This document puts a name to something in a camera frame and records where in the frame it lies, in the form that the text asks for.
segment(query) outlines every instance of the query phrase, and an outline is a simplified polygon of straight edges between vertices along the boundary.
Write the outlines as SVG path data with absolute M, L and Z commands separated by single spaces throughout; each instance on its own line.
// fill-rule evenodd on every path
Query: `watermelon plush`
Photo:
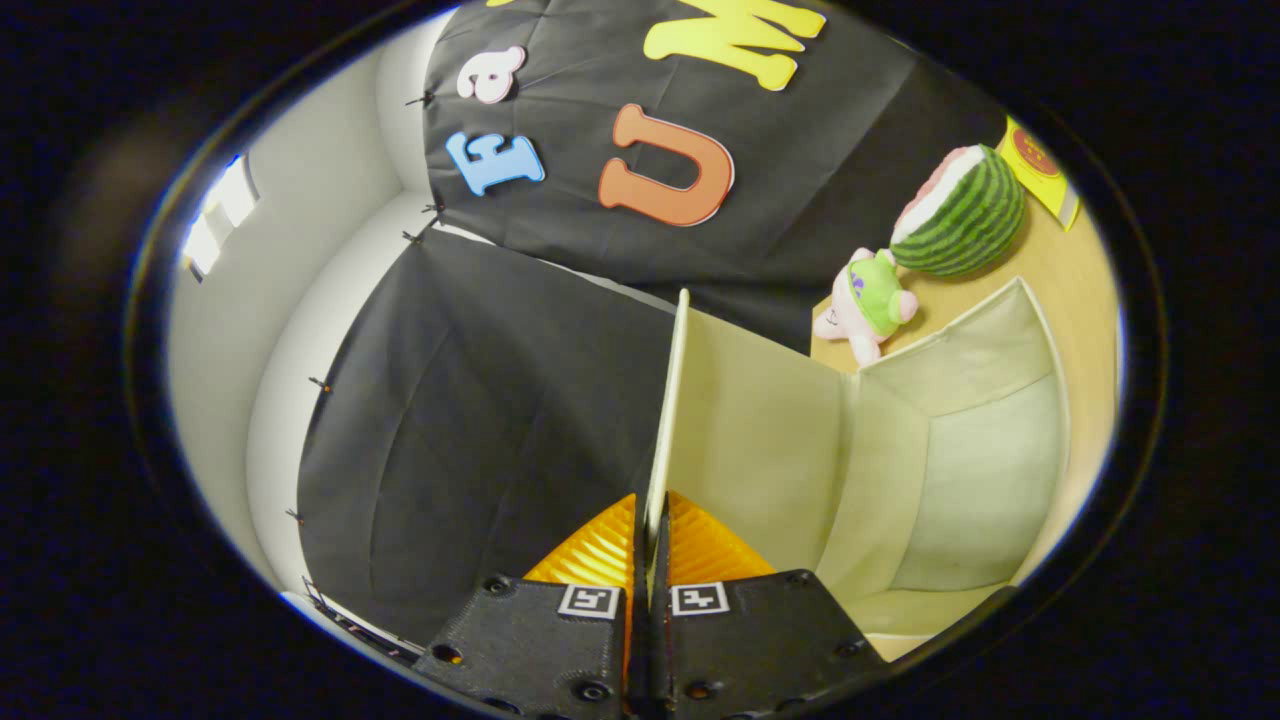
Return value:
M 963 275 L 1009 250 L 1025 209 L 1021 184 L 995 150 L 959 147 L 902 209 L 890 246 L 905 268 Z

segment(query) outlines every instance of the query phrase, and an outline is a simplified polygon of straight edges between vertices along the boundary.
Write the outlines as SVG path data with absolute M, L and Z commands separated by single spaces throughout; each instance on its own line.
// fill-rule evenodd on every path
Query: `black fabric backdrop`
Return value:
M 810 309 L 859 246 L 886 247 L 893 220 L 954 147 L 995 145 L 1004 111 L 963 79 L 826 3 L 788 3 L 827 18 L 794 54 L 800 68 L 771 92 L 755 77 L 696 58 L 645 58 L 658 22 L 705 17 L 677 0 L 515 0 L 465 4 L 433 51 L 424 132 L 444 215 L 493 242 L 631 284 L 668 300 L 689 287 L 696 307 L 808 351 Z M 485 105 L 457 94 L 477 53 L 527 50 L 516 86 Z M 613 145 L 618 110 L 707 133 L 733 156 L 719 213 L 676 228 L 596 200 L 609 158 L 675 187 L 696 179 L 686 158 Z M 468 137 L 522 135 L 547 178 L 476 197 L 444 149 Z
M 495 571 L 522 575 L 644 497 L 672 315 L 428 229 L 344 338 L 298 475 L 321 592 L 425 644 Z

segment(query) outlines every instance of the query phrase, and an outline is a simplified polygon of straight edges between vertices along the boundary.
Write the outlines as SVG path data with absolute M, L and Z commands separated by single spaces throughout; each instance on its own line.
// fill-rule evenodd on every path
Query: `screw hole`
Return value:
M 462 653 L 447 644 L 438 644 L 433 647 L 431 656 L 439 660 L 440 662 L 448 662 L 449 665 L 462 665 Z
M 497 707 L 498 710 L 504 710 L 507 712 L 511 712 L 512 715 L 522 715 L 520 712 L 518 707 L 516 707 L 515 705 L 511 705 L 509 702 L 507 702 L 504 700 L 498 700 L 495 697 L 490 697 L 490 698 L 486 698 L 484 701 L 484 703 L 489 705 L 492 707 Z
M 840 643 L 836 646 L 836 657 L 852 657 L 861 650 L 863 647 L 859 643 Z
M 573 688 L 573 694 L 586 702 L 600 702 L 608 698 L 611 693 L 609 688 L 604 687 L 604 684 L 591 680 Z
M 716 696 L 716 688 L 705 680 L 698 680 L 689 683 L 685 688 L 685 694 L 692 700 L 710 700 Z

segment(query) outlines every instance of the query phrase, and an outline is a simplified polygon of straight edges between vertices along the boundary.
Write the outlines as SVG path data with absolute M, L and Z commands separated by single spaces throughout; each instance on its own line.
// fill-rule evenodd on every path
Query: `window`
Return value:
M 214 268 L 227 237 L 248 218 L 256 204 L 257 191 L 248 176 L 248 161 L 244 155 L 237 155 L 205 195 L 200 215 L 187 233 L 182 254 L 197 281 L 204 281 Z

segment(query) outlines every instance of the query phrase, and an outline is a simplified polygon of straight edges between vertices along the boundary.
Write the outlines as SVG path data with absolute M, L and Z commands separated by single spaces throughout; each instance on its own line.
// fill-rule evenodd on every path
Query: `plush toy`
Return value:
M 859 365 L 879 359 L 879 343 L 915 315 L 919 301 L 902 290 L 893 252 L 859 247 L 831 286 L 831 309 L 813 322 L 815 336 L 849 338 Z
M 904 268 L 972 273 L 1009 249 L 1025 205 L 1004 158 L 984 145 L 959 147 L 902 209 L 890 247 Z

